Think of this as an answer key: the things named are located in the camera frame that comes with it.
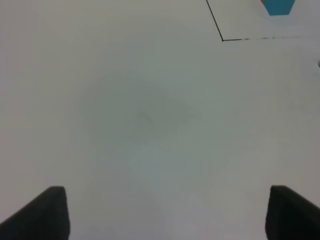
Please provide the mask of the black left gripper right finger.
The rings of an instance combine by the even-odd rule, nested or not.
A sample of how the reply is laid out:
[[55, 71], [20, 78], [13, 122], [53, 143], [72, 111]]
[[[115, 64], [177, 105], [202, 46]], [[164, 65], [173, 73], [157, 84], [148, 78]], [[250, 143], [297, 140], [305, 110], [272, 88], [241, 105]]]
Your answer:
[[287, 186], [273, 185], [265, 233], [268, 240], [318, 240], [320, 208]]

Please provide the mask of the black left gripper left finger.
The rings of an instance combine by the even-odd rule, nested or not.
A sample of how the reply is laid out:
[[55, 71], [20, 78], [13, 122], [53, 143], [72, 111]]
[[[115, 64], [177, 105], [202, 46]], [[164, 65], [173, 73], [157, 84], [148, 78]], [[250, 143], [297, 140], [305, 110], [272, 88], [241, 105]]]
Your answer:
[[66, 189], [51, 186], [0, 224], [2, 240], [68, 240], [71, 223]]

